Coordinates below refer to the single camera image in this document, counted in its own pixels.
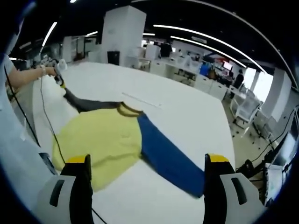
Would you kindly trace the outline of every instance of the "blue object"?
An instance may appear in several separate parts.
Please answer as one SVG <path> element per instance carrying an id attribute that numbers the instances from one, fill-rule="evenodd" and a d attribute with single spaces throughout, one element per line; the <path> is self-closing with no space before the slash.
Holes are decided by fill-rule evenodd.
<path id="1" fill-rule="evenodd" d="M 204 191 L 205 174 L 182 153 L 149 118 L 142 114 L 138 118 L 142 134 L 142 155 L 166 180 L 183 191 L 201 197 Z"/>
<path id="2" fill-rule="evenodd" d="M 206 64 L 203 64 L 199 70 L 199 73 L 203 76 L 207 76 L 209 74 L 209 66 Z"/>

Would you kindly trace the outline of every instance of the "human arm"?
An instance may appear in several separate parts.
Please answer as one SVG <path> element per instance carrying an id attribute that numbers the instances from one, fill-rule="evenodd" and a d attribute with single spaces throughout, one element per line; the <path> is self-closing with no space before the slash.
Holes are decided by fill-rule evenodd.
<path id="1" fill-rule="evenodd" d="M 50 76 L 56 76 L 56 72 L 53 67 L 46 67 L 45 74 L 48 74 Z M 44 73 L 42 68 L 18 71 L 13 66 L 11 71 L 8 73 L 8 78 L 11 85 L 14 88 L 20 88 L 34 80 L 37 80 L 39 77 L 42 77 L 43 75 Z"/>

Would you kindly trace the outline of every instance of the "human hand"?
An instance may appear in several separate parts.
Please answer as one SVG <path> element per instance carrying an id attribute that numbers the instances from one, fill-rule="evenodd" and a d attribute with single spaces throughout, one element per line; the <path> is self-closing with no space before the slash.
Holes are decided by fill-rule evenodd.
<path id="1" fill-rule="evenodd" d="M 46 73 L 49 76 L 56 76 L 57 75 L 57 73 L 55 72 L 54 67 L 46 67 Z"/>

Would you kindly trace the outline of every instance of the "trash can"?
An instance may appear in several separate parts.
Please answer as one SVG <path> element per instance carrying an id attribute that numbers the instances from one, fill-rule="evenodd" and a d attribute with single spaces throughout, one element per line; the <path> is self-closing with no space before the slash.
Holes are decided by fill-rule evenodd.
<path id="1" fill-rule="evenodd" d="M 120 65 L 120 52 L 119 51 L 108 51 L 107 52 L 108 63 Z"/>

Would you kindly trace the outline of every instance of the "computer monitor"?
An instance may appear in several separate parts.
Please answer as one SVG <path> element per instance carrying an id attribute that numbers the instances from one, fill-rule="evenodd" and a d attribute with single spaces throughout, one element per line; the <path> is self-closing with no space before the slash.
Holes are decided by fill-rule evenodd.
<path id="1" fill-rule="evenodd" d="M 290 131 L 287 133 L 284 142 L 282 142 L 281 148 L 273 161 L 273 165 L 284 167 L 294 158 L 299 138 L 299 121 L 297 114 L 294 115 L 294 119 L 291 125 Z"/>
<path id="2" fill-rule="evenodd" d="M 265 205 L 270 204 L 279 194 L 288 178 L 292 161 L 299 146 L 299 120 L 295 112 L 290 131 L 278 145 L 278 153 L 271 163 L 265 164 L 266 191 Z"/>
<path id="3" fill-rule="evenodd" d="M 228 62 L 223 62 L 223 67 L 229 71 L 231 71 L 233 68 L 233 66 Z"/>

